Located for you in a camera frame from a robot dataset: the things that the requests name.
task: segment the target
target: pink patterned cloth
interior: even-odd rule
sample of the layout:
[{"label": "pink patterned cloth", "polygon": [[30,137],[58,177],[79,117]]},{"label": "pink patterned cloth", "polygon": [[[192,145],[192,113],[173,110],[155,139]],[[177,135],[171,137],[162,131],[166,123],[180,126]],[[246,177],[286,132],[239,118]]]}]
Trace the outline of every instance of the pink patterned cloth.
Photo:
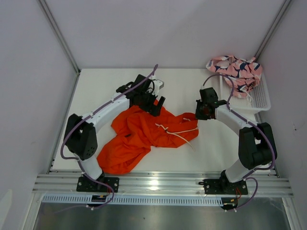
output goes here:
[{"label": "pink patterned cloth", "polygon": [[[224,73],[232,76],[235,85],[234,96],[239,98],[247,97],[247,93],[257,86],[261,79],[262,66],[254,62],[255,58],[245,60],[236,58],[233,55],[220,56],[211,59],[206,68],[214,73]],[[232,87],[229,79],[226,83]]]}]

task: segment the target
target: perforated metal strip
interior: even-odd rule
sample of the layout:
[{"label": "perforated metal strip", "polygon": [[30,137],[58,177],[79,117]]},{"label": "perforated metal strip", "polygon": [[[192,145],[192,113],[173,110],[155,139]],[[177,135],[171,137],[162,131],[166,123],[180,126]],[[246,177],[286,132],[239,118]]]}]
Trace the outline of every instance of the perforated metal strip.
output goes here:
[{"label": "perforated metal strip", "polygon": [[[92,195],[47,194],[45,203],[99,204],[91,202]],[[169,205],[169,206],[222,206],[219,197],[178,197],[178,196],[115,196],[110,204],[114,205]]]}]

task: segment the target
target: orange cloth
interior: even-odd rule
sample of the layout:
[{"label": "orange cloth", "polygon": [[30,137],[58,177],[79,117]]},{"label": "orange cloth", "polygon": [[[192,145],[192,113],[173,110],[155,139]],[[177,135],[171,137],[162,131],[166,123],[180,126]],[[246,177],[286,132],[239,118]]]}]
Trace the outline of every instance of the orange cloth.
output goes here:
[{"label": "orange cloth", "polygon": [[[197,127],[197,120],[192,113],[174,116],[162,107],[160,116],[154,117],[133,106],[113,120],[111,127],[117,136],[102,148],[97,157],[99,166],[106,173],[129,173],[150,152],[151,146],[177,148],[186,143],[183,139],[166,133],[156,123],[168,127],[169,132]],[[198,130],[179,135],[190,141],[197,137]]]}]

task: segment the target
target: white plastic basket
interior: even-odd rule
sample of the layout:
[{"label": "white plastic basket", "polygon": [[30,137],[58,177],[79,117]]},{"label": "white plastic basket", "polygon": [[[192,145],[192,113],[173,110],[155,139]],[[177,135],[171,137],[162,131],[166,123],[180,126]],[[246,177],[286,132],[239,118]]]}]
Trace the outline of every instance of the white plastic basket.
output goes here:
[{"label": "white plastic basket", "polygon": [[[222,99],[227,100],[230,95],[231,88],[226,84],[226,82],[224,84],[223,82],[223,77],[220,77],[220,96]],[[253,98],[252,103],[249,103],[246,98],[232,97],[230,100],[231,107],[241,112],[248,112],[253,114],[256,114],[260,111],[267,111],[271,108],[267,82],[263,73],[261,75],[259,85],[257,85],[249,94]]]}]

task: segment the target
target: gray wall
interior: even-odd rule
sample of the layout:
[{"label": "gray wall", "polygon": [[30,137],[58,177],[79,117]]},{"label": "gray wall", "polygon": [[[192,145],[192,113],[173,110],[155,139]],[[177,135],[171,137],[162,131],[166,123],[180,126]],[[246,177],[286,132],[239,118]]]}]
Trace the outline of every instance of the gray wall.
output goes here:
[{"label": "gray wall", "polygon": [[260,59],[272,103],[262,116],[272,125],[279,172],[290,179],[307,229],[307,2],[293,2]]},{"label": "gray wall", "polygon": [[283,0],[47,0],[80,68],[203,68],[255,55]]},{"label": "gray wall", "polygon": [[1,1],[0,199],[8,189],[13,193],[5,230],[17,230],[23,221],[74,78],[36,1]]}]

